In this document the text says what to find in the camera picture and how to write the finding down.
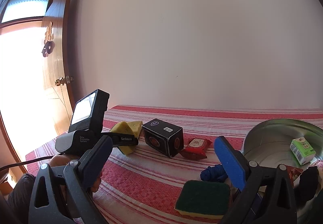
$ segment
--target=black cable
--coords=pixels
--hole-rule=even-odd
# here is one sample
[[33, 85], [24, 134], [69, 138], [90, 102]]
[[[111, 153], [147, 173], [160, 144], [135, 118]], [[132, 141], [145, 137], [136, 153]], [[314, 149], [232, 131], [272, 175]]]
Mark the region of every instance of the black cable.
[[51, 159], [52, 157], [53, 156], [43, 156], [43, 157], [35, 158], [35, 159], [32, 159], [32, 160], [28, 160], [28, 161], [23, 161], [23, 162], [19, 162], [19, 163], [6, 165], [6, 166], [3, 166], [3, 167], [0, 167], [0, 172], [2, 170], [9, 169], [9, 168], [14, 167], [14, 166], [22, 166], [22, 165], [34, 163], [34, 162], [37, 162], [37, 161], [40, 161], [40, 160]]

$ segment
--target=door decoration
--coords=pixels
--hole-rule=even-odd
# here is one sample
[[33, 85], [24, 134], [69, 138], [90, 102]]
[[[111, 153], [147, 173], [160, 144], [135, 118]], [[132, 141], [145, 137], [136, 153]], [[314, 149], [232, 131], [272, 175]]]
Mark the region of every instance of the door decoration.
[[47, 57], [51, 52], [53, 52], [53, 49], [55, 47], [55, 43], [53, 41], [54, 34], [52, 33], [53, 27], [52, 22], [49, 22], [49, 25], [47, 26], [47, 30], [45, 33], [45, 40], [44, 40], [44, 47], [41, 53], [43, 54], [43, 57]]

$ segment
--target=kitchen sponge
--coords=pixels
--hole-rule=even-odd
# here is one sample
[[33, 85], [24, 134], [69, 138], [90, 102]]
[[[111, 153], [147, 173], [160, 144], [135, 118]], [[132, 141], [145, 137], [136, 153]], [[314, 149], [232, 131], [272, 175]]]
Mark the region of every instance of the kitchen sponge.
[[[135, 135], [135, 137], [138, 138], [142, 124], [142, 121], [121, 121], [115, 124], [113, 128], [111, 128], [110, 132]], [[136, 146], [120, 146], [118, 148], [124, 155], [129, 155], [135, 151]]]
[[229, 201], [227, 184], [189, 180], [183, 186], [175, 210], [181, 215], [221, 219], [228, 210]]

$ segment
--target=green juice box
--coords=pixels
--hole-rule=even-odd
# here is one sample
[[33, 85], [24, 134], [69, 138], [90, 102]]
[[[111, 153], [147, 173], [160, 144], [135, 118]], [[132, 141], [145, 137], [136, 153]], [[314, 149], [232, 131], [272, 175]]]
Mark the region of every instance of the green juice box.
[[290, 149], [300, 165], [310, 162], [316, 154], [309, 142], [303, 137], [293, 139], [290, 144]]

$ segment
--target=yellow sponge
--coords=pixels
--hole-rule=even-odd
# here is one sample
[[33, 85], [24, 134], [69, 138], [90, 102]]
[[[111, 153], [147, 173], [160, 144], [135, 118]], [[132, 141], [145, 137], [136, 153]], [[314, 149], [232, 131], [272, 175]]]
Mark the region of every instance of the yellow sponge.
[[135, 135], [136, 138], [139, 137], [143, 122], [142, 121], [132, 121], [132, 122], [127, 122], [128, 126], [133, 131], [133, 134]]
[[[128, 123], [121, 121], [115, 124], [114, 127], [111, 128], [110, 132], [135, 135], [135, 137], [138, 138], [142, 124], [142, 121], [133, 121]], [[136, 146], [120, 146], [118, 148], [124, 155], [129, 155], [135, 151]]]

